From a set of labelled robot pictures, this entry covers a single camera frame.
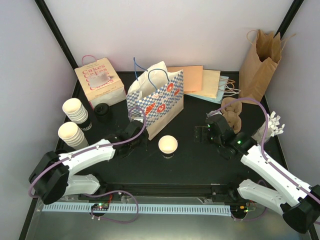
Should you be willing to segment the blue checkered paper bag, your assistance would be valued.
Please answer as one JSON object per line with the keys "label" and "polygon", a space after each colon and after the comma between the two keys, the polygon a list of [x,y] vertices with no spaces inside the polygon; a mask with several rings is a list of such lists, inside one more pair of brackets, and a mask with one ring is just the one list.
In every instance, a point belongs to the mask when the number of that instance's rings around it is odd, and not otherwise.
{"label": "blue checkered paper bag", "polygon": [[150,66],[130,85],[126,103],[130,120],[144,112],[152,140],[184,108],[184,71],[169,72],[164,61]]}

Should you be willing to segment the single black-sleeved paper cup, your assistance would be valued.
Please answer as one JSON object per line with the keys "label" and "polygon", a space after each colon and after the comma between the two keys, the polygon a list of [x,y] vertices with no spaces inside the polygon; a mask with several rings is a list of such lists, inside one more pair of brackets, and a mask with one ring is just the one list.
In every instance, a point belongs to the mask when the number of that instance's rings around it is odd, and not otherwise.
{"label": "single black-sleeved paper cup", "polygon": [[165,135],[159,139],[158,148],[165,159],[170,159],[178,148],[178,141],[171,135]]}

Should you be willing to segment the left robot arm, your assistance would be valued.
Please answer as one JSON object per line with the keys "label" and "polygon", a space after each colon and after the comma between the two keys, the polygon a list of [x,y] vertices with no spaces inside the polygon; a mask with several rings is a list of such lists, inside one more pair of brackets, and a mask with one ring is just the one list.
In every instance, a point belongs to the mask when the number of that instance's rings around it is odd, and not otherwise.
{"label": "left robot arm", "polygon": [[34,197],[40,198],[45,205],[69,195],[92,195],[97,200],[103,199],[108,188],[101,178],[94,173],[79,173],[100,162],[128,156],[134,148],[146,145],[148,138],[146,125],[135,119],[124,130],[80,150],[47,152],[29,177]]}

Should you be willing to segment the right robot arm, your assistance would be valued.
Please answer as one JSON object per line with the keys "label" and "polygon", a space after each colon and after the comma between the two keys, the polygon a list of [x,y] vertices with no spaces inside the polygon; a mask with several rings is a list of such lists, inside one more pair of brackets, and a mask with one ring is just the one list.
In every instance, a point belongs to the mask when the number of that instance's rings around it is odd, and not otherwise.
{"label": "right robot arm", "polygon": [[283,168],[251,136],[235,133],[221,114],[208,117],[205,123],[194,129],[196,142],[216,145],[224,159],[240,159],[272,186],[246,179],[228,187],[228,198],[234,202],[242,198],[255,201],[281,215],[296,232],[305,234],[320,217],[320,186],[311,186]]}

